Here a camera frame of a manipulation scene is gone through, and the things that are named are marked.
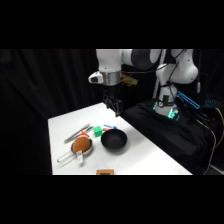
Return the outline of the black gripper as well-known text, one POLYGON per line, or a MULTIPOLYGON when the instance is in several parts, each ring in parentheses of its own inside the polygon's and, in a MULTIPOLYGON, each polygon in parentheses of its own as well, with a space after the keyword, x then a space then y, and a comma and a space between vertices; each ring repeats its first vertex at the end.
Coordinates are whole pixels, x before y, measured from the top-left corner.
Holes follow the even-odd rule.
POLYGON ((103 103, 107 109, 112 109, 118 117, 123 112, 123 100, 120 95, 120 86, 103 86, 103 103))

